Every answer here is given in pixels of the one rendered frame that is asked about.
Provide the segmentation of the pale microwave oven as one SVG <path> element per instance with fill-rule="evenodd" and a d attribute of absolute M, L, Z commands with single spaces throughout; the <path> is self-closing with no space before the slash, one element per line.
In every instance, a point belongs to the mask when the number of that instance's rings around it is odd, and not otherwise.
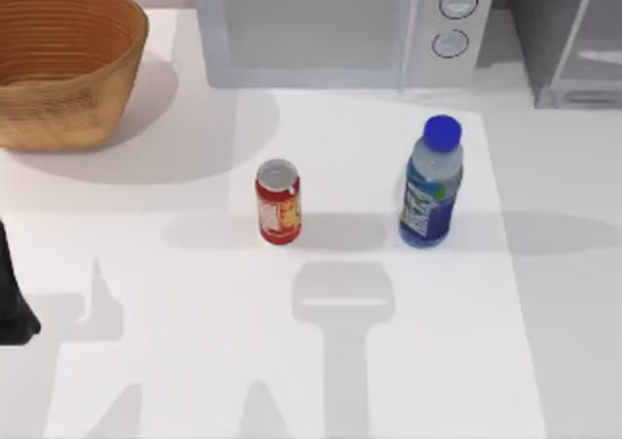
<path fill-rule="evenodd" d="M 193 0 L 207 79 L 217 88 L 398 89 L 409 0 Z M 476 66 L 492 0 L 448 19 L 439 0 L 418 0 L 408 86 L 453 87 Z M 437 57 L 451 29 L 468 50 Z"/>

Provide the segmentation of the round microwave knob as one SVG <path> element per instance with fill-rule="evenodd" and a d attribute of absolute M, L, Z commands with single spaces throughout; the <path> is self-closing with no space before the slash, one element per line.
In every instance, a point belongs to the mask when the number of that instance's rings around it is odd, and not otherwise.
<path fill-rule="evenodd" d="M 439 10 L 448 19 L 463 19 L 474 13 L 478 0 L 439 0 Z"/>
<path fill-rule="evenodd" d="M 432 40 L 433 53 L 442 59 L 452 59 L 464 54 L 469 47 L 468 35 L 459 29 L 438 33 Z"/>

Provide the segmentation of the brown woven basket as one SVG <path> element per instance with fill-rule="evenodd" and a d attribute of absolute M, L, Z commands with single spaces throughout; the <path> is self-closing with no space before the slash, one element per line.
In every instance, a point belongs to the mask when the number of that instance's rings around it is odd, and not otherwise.
<path fill-rule="evenodd" d="M 148 33 L 134 0 L 0 0 L 0 149 L 71 152 L 107 141 Z"/>

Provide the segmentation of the grey cabinet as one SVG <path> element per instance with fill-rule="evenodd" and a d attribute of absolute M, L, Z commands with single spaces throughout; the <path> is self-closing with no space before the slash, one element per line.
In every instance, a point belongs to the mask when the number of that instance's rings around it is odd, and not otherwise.
<path fill-rule="evenodd" d="M 538 109 L 622 110 L 622 0 L 507 0 Z"/>

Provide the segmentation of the blue bottle with blue cap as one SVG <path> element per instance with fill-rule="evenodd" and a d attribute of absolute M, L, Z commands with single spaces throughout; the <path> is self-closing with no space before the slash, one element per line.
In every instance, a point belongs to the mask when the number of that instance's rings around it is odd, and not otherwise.
<path fill-rule="evenodd" d="M 464 174 L 462 126 L 453 117 L 429 118 L 405 168 L 398 229 L 417 248 L 433 247 L 447 236 Z"/>

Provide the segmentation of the red and yellow can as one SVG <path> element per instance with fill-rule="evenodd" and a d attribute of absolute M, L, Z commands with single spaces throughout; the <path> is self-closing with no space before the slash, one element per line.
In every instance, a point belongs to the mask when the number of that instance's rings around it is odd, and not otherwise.
<path fill-rule="evenodd" d="M 273 245 L 293 242 L 302 227 L 300 177 L 287 159 L 264 161 L 255 178 L 258 224 L 262 238 Z"/>

